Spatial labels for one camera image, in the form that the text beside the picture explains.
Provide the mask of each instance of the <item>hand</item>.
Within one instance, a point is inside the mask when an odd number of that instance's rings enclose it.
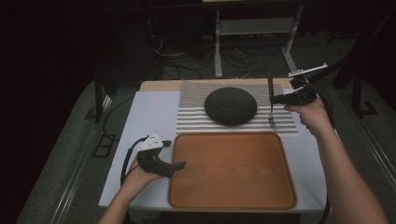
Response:
[[[332,130],[324,104],[319,98],[309,105],[285,105],[285,110],[299,113],[301,123],[306,125],[314,136],[322,131]]]
[[[148,173],[138,166],[136,159],[131,164],[130,172],[125,176],[125,180],[120,188],[121,191],[132,200],[140,193],[151,181],[161,178],[162,176]]]

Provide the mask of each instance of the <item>fork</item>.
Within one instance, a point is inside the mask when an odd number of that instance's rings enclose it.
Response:
[[[269,96],[270,96],[270,102],[271,102],[271,98],[274,97],[273,73],[271,71],[268,72],[268,90],[269,90]],[[274,104],[271,102],[271,113],[268,116],[268,122],[270,123],[271,128],[274,131],[276,131],[276,125],[275,125],[273,111],[274,111]]]

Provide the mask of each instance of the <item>human arm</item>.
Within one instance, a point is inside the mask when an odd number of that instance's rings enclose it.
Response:
[[[377,198],[363,180],[329,122],[320,99],[305,106],[285,106],[300,114],[318,141],[329,199],[337,223],[388,223]]]
[[[130,168],[130,173],[125,177],[119,191],[114,196],[98,223],[122,223],[129,205],[137,194],[139,194],[151,181],[161,177],[160,175],[147,173],[137,166],[137,164],[137,161],[134,160]]]

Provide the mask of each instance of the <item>striped cloth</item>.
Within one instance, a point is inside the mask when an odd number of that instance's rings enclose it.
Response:
[[[256,116],[248,123],[228,127],[213,121],[205,112],[205,99],[212,92],[223,87],[236,87],[249,92],[257,102]],[[283,94],[280,85],[274,85],[275,95]],[[273,132],[268,122],[271,112],[268,85],[266,84],[196,84],[183,81],[177,112],[177,134],[180,133],[223,133],[223,132]],[[298,134],[291,113],[283,105],[274,106],[276,133]]]

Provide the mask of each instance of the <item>brown rectangular tray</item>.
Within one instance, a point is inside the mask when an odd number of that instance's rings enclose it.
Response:
[[[173,163],[186,161],[171,178],[175,208],[291,209],[294,187],[275,133],[183,133]]]

